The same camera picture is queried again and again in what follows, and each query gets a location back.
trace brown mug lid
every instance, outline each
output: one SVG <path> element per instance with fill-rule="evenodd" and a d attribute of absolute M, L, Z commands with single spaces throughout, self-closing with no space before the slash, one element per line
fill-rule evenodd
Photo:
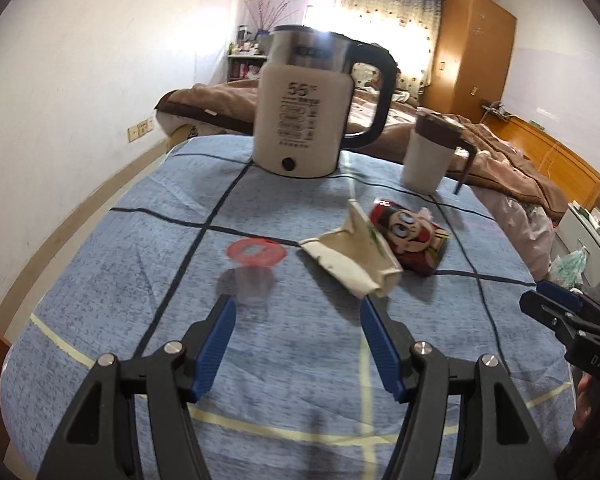
<path fill-rule="evenodd" d="M 416 133 L 440 146 L 454 150 L 464 126 L 449 117 L 420 107 L 416 110 Z"/>

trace blue bedsheet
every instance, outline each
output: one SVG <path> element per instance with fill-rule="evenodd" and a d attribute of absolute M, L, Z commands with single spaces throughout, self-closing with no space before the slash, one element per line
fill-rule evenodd
<path fill-rule="evenodd" d="M 250 155 L 250 137 L 190 140 L 120 199 L 37 307 L 1 384 L 9 434 L 33 471 L 93 361 L 131 357 L 154 318 L 144 354 L 180 338 L 234 291 L 227 245 L 261 236 L 287 244 L 276 287 L 266 308 L 238 308 L 213 389 L 192 410 L 212 476 L 380 479 L 405 406 L 382 388 L 359 301 L 296 246 L 341 225 L 350 196 L 366 211 L 376 197 L 425 206 L 453 233 L 437 275 L 404 273 L 391 316 L 448 356 L 504 358 L 550 450 L 564 446 L 573 397 L 563 348 L 520 313 L 531 275 L 467 186 L 455 196 L 444 179 L 419 196 L 400 186 L 400 165 L 346 152 L 326 178 L 283 178 Z M 146 401 L 136 404 L 145 478 L 157 478 Z M 452 398 L 436 478 L 450 474 L 458 412 Z"/>

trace clear plastic cup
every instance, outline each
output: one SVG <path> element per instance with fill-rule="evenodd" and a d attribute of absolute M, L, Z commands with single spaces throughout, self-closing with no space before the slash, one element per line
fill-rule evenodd
<path fill-rule="evenodd" d="M 266 306 L 276 284 L 272 268 L 286 256 L 286 249 L 265 238 L 243 238 L 227 247 L 235 267 L 235 297 L 247 306 Z"/>

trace blue gripper pad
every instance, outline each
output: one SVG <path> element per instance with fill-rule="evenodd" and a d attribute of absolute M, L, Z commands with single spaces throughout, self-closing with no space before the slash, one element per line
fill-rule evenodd
<path fill-rule="evenodd" d="M 230 299 L 224 304 L 198 354 L 196 378 L 191 387 L 194 402 L 198 402 L 211 389 L 234 327 L 235 302 Z"/>
<path fill-rule="evenodd" d="M 382 386 L 394 396 L 398 402 L 404 402 L 406 389 L 402 384 L 400 358 L 391 338 L 371 302 L 365 298 L 360 304 L 360 325 L 369 343 L 371 355 L 374 357 Z"/>
<path fill-rule="evenodd" d="M 550 300 L 554 300 L 555 303 L 568 308 L 574 314 L 580 314 L 582 312 L 582 300 L 577 294 L 574 294 L 566 288 L 562 288 L 555 283 L 541 280 L 536 285 L 536 290 L 539 294 L 548 297 Z"/>

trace wooden headboard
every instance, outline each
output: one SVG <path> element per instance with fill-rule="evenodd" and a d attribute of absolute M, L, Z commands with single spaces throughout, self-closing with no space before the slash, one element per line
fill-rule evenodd
<path fill-rule="evenodd" d="M 600 174 L 587 161 L 551 135 L 518 117 L 501 120 L 488 116 L 484 123 L 491 131 L 520 148 L 544 176 L 567 195 L 590 210 L 600 197 Z"/>

